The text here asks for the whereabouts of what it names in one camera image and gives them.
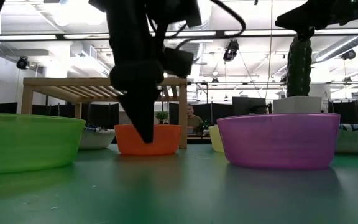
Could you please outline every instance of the yellow bowl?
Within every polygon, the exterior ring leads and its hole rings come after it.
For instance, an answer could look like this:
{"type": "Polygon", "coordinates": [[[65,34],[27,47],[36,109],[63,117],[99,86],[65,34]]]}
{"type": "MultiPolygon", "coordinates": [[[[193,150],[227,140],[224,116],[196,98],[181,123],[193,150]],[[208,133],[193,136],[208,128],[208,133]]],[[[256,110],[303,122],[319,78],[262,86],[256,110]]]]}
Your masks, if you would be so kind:
{"type": "Polygon", "coordinates": [[[208,129],[209,129],[209,135],[211,136],[212,148],[216,152],[224,152],[221,133],[219,132],[218,126],[217,125],[210,126],[208,129]]]}

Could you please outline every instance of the person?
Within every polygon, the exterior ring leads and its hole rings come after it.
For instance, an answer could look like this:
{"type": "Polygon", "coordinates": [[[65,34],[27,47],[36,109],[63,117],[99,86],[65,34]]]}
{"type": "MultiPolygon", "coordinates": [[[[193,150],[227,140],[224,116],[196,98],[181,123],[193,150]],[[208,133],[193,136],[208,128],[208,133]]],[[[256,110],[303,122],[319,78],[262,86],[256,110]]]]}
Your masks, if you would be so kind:
{"type": "Polygon", "coordinates": [[[197,128],[199,128],[203,123],[203,120],[194,115],[194,108],[191,104],[187,104],[187,133],[195,134],[197,128]]]}

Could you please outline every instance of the orange bowl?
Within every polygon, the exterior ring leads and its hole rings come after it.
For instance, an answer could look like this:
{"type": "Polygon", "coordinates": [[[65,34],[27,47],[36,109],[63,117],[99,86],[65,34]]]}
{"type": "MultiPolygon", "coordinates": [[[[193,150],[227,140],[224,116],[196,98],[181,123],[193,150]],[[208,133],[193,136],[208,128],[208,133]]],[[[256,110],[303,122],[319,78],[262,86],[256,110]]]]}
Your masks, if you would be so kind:
{"type": "Polygon", "coordinates": [[[160,124],[154,126],[153,143],[143,142],[131,124],[115,125],[118,150],[123,155],[161,156],[174,154],[180,142],[180,125],[160,124]]]}

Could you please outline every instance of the green table surface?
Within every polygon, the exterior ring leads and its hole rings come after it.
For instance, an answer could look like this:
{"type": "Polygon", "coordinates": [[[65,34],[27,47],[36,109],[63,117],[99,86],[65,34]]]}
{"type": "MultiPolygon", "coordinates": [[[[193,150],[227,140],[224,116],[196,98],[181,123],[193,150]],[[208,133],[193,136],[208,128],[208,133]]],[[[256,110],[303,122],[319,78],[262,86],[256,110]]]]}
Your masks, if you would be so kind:
{"type": "Polygon", "coordinates": [[[0,223],[358,224],[358,156],[329,170],[252,170],[211,145],[160,157],[112,145],[72,166],[0,175],[0,223]]]}

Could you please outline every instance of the purple bowl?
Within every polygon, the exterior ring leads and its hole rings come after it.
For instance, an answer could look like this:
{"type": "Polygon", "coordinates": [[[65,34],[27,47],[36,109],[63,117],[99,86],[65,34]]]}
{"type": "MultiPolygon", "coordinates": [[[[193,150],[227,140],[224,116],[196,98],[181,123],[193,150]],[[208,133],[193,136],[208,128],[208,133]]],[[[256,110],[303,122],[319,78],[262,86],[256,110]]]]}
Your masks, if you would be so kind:
{"type": "Polygon", "coordinates": [[[218,119],[224,153],[234,165],[326,169],[334,159],[338,114],[263,114],[218,119]]]}

